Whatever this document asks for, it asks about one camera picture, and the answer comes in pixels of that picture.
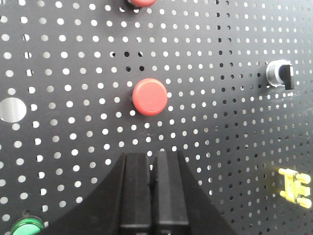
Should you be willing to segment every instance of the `red button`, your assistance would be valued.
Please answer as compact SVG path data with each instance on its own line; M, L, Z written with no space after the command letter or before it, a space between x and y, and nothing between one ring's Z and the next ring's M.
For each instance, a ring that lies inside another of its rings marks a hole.
M152 6L157 0L131 0L132 4L139 7Z
M165 86L154 78L141 80L133 91L135 108L146 116L155 116L161 113L166 107L167 100Z

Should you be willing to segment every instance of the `green push button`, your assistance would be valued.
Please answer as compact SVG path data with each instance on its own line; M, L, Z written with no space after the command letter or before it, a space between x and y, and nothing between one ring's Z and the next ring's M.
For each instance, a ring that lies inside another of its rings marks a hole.
M25 218L16 222L11 230L12 235L34 235L44 228L41 220L36 218Z

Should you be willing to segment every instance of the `yellow connector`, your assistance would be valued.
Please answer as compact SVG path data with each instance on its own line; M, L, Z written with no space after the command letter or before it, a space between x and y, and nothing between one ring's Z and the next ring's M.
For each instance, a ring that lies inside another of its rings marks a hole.
M280 191L280 195L290 202L311 208L312 201L305 198L310 195L310 188L301 185L310 183L311 177L291 169L279 169L278 173L285 176L285 191Z

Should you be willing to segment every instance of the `perforated metal panel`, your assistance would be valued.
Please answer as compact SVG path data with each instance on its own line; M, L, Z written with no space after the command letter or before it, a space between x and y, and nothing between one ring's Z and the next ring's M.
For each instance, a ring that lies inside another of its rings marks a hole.
M313 211L279 196L278 175L281 167L312 173L312 7L311 0L159 0L140 11L122 0L0 4L0 101L16 97L27 107L17 123L0 120L0 233L25 211L55 221L121 152L184 150L238 234L313 234ZM267 83L266 63L277 59L294 65L292 92ZM162 81L169 97L149 118L131 102L147 77Z

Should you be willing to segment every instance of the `selector switch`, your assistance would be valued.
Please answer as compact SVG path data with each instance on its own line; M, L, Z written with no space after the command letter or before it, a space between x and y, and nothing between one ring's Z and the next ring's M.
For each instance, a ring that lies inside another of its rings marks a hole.
M274 87L285 86L286 90L294 89L293 67L287 60L275 60L266 69L268 82Z

